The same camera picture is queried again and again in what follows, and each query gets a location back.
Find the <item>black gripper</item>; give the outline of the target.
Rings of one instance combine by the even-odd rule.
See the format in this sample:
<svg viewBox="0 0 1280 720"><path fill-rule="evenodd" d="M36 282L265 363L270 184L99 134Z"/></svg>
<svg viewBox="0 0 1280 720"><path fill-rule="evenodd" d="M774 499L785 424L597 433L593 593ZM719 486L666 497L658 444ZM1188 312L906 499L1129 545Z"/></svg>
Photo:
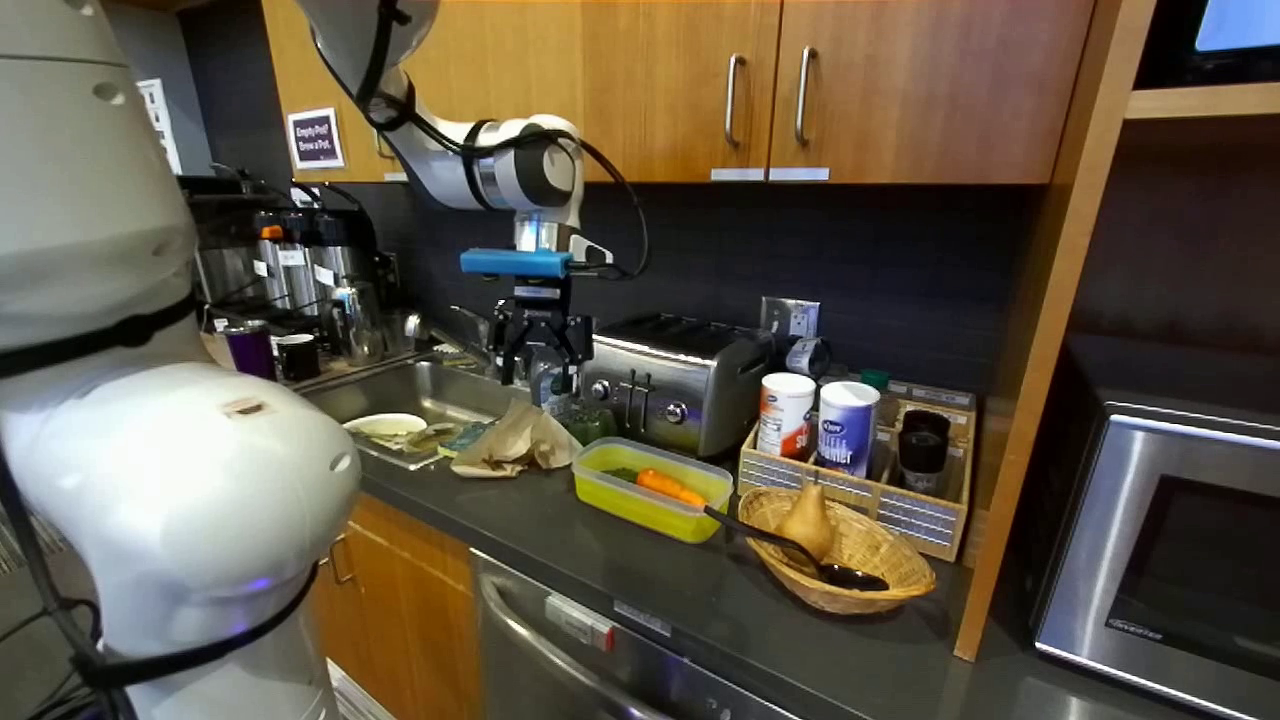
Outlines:
<svg viewBox="0 0 1280 720"><path fill-rule="evenodd" d="M497 375L524 383L537 369L537 402L560 409L576 394L576 373L593 361L593 318L570 308L568 281L517 281L497 304Z"/></svg>

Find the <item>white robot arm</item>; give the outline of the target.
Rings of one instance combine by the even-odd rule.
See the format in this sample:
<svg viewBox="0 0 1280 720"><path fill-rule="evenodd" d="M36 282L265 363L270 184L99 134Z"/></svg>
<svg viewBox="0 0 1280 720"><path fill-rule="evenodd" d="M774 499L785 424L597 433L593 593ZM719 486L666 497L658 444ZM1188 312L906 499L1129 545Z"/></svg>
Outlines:
<svg viewBox="0 0 1280 720"><path fill-rule="evenodd" d="M94 720L330 720L307 626L351 435L207 361L196 222L99 0L0 0L2 505L81 556L46 610Z"/></svg>

